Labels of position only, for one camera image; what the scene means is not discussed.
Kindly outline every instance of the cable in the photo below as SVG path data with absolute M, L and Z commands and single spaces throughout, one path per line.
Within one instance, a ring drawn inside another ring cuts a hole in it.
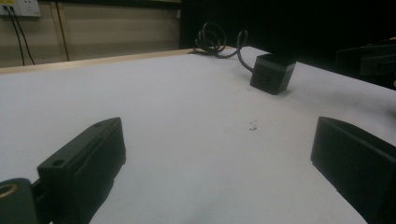
M 190 54 L 215 56 L 220 59 L 231 58 L 236 54 L 238 56 L 239 62 L 244 65 L 247 70 L 253 72 L 253 68 L 245 63 L 241 55 L 241 49 L 246 45 L 247 41 L 248 31 L 243 30 L 239 32 L 236 40 L 235 52 L 228 55 L 221 55 L 220 53 L 227 46 L 227 36 L 224 30 L 217 23 L 207 22 L 204 24 L 202 30 L 198 33 L 198 36 L 195 39 L 195 47 L 192 49 Z
M 25 42 L 26 49 L 27 49 L 27 52 L 28 52 L 28 54 L 29 54 L 30 60 L 32 60 L 32 64 L 35 64 L 35 61 L 33 61 L 32 54 L 30 53 L 30 50 L 29 50 L 29 45 L 27 44 L 27 41 L 26 41 L 26 36 L 24 35 L 23 30 L 22 30 L 22 27 L 21 27 L 21 25 L 20 25 L 20 22 L 18 21 L 17 14 L 15 14 L 14 7 L 11 7 L 11 11 L 12 11 L 12 13 L 14 14 L 15 21 L 17 22 L 18 26 L 20 27 L 21 34 L 22 34 L 22 36 L 23 36 L 23 40 L 24 40 L 24 42 Z
M 18 30 L 17 30 L 17 26 L 15 26 L 15 22 L 12 19 L 12 16 L 11 16 L 11 13 L 9 12 L 9 10 L 8 10 L 8 7 L 3 6 L 3 8 L 8 13 L 9 19 L 12 21 L 12 25 L 14 26 L 14 30 L 15 30 L 15 33 L 17 34 L 17 38 L 18 38 L 18 43 L 20 43 L 20 51 L 21 51 L 21 56 L 22 56 L 22 63 L 23 63 L 23 66 L 25 66 L 24 57 L 23 57 L 23 51 L 22 51 L 22 44 L 21 44 L 20 34 L 18 33 Z

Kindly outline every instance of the wire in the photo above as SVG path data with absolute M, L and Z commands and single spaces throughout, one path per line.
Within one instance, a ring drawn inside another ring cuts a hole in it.
M 9 10 L 8 10 L 8 7 L 3 7 L 3 8 L 8 13 L 9 19 L 12 21 L 12 25 L 14 26 L 14 30 L 15 30 L 15 33 L 17 34 L 17 38 L 18 38 L 18 43 L 20 43 L 20 51 L 21 51 L 21 56 L 22 56 L 22 63 L 23 63 L 23 66 L 25 66 L 24 57 L 23 57 L 23 51 L 22 51 L 22 44 L 21 44 L 20 34 L 18 33 L 18 30 L 17 30 L 17 26 L 15 26 L 15 22 L 12 19 L 12 16 L 11 16 L 11 13 L 9 12 Z
M 239 62 L 244 65 L 247 70 L 253 72 L 253 68 L 245 63 L 241 55 L 241 49 L 246 45 L 247 41 L 248 31 L 243 30 L 239 32 L 236 40 L 235 52 L 228 55 L 221 55 L 220 53 L 227 46 L 227 36 L 224 30 L 217 23 L 207 22 L 204 24 L 202 30 L 198 33 L 198 36 L 195 39 L 195 47 L 192 49 L 190 54 L 215 56 L 220 59 L 231 58 L 236 54 L 238 56 Z
M 21 34 L 22 34 L 22 36 L 23 36 L 23 40 L 24 40 L 24 42 L 25 42 L 26 49 L 27 49 L 27 52 L 28 52 L 28 54 L 29 54 L 30 60 L 32 60 L 32 64 L 35 64 L 35 61 L 33 61 L 32 54 L 30 53 L 30 50 L 29 50 L 29 45 L 27 44 L 27 41 L 26 41 L 26 36 L 24 35 L 23 30 L 22 30 L 22 27 L 21 27 L 21 25 L 20 25 L 20 22 L 18 21 L 17 14 L 15 14 L 14 7 L 11 7 L 11 11 L 12 11 L 12 13 L 14 14 L 14 18 L 15 18 L 15 21 L 17 22 L 17 24 L 18 24 L 18 27 L 20 27 Z

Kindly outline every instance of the wall outlet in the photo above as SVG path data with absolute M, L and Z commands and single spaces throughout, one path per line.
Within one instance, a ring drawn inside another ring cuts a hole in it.
M 13 5 L 0 4 L 0 6 L 14 7 L 15 15 L 17 16 L 41 17 L 37 0 L 15 0 Z M 3 7 L 0 7 L 0 16 L 8 16 L 7 11 Z

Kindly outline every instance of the white table surface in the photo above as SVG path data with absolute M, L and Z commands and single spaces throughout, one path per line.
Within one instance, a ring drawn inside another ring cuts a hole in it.
M 242 50 L 253 65 L 262 51 Z M 319 116 L 396 145 L 396 91 L 298 63 L 278 96 L 197 55 L 0 76 L 0 180 L 121 117 L 127 162 L 92 224 L 361 224 L 312 165 Z

